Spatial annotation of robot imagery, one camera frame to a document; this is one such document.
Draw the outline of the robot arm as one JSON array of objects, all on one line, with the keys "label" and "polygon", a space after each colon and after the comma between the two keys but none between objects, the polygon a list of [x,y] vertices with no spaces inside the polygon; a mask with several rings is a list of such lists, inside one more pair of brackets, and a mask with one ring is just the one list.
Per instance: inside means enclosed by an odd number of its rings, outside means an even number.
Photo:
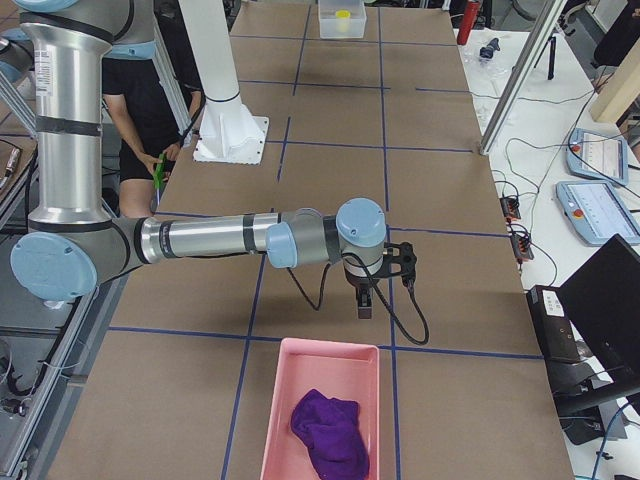
[{"label": "robot arm", "polygon": [[182,134],[153,63],[160,20],[149,1],[23,1],[34,47],[39,204],[13,247],[16,280],[44,300],[71,300],[163,259],[264,254],[277,268],[342,262],[368,316],[390,273],[386,223],[373,201],[336,215],[312,209],[160,221],[155,185]]}]

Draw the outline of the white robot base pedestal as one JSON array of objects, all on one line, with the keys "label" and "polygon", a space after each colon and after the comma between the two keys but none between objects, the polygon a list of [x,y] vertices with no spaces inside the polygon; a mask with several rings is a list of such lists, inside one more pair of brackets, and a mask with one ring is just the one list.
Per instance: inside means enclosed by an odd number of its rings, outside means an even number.
[{"label": "white robot base pedestal", "polygon": [[252,115],[241,98],[223,2],[186,0],[180,8],[205,98],[194,159],[257,165],[269,119]]}]

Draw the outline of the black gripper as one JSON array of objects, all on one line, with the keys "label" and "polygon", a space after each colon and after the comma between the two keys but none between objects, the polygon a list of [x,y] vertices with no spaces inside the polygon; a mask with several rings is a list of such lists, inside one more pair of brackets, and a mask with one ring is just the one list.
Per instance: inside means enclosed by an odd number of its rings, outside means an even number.
[{"label": "black gripper", "polygon": [[371,319],[372,318],[371,295],[373,291],[373,286],[376,284],[376,280],[371,281],[367,277],[359,277],[351,273],[348,273],[347,281],[355,289],[358,318]]}]

